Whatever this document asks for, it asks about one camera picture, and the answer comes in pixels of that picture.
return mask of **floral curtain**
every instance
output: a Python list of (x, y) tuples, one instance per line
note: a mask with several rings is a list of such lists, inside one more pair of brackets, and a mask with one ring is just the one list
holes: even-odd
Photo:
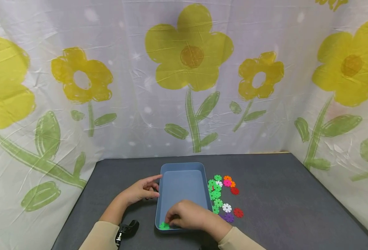
[(368, 229), (368, 0), (0, 1), (0, 250), (101, 159), (281, 150)]

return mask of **blue plastic tray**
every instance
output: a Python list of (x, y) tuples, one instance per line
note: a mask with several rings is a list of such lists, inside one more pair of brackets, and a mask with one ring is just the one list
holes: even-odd
[(182, 232), (181, 228), (160, 230), (167, 211), (181, 200), (191, 200), (205, 209), (212, 210), (212, 204), (207, 189), (205, 167), (200, 162), (167, 163), (160, 173), (159, 193), (157, 200), (155, 226), (163, 233)]

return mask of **black device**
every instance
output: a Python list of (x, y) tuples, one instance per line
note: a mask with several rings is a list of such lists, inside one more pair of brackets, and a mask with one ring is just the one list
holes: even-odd
[(116, 234), (116, 246), (120, 248), (121, 239), (122, 238), (130, 238), (133, 237), (139, 228), (139, 222), (137, 220), (131, 221), (129, 225), (120, 223), (119, 224), (119, 231)]

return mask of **sleeve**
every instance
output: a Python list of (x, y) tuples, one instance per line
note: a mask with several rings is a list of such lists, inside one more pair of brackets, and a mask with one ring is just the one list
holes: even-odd
[(118, 250), (115, 243), (115, 237), (119, 230), (119, 226), (108, 223), (106, 221), (98, 221), (95, 223), (91, 232), (84, 240), (79, 250)]
[(233, 227), (219, 242), (219, 248), (221, 250), (265, 250), (236, 227)]

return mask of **gray table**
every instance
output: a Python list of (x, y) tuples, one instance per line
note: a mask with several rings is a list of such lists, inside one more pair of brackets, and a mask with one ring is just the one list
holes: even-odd
[[(366, 231), (290, 153), (103, 160), (97, 163), (52, 249), (75, 250), (111, 200), (143, 177), (160, 173), (164, 163), (199, 161), (208, 179), (229, 175), (240, 194), (224, 188), (222, 200), (244, 211), (233, 225), (267, 250), (368, 249)], [(154, 226), (156, 201), (131, 206), (123, 219), (140, 227), (121, 250), (188, 249), (216, 244), (202, 233), (161, 235)]]

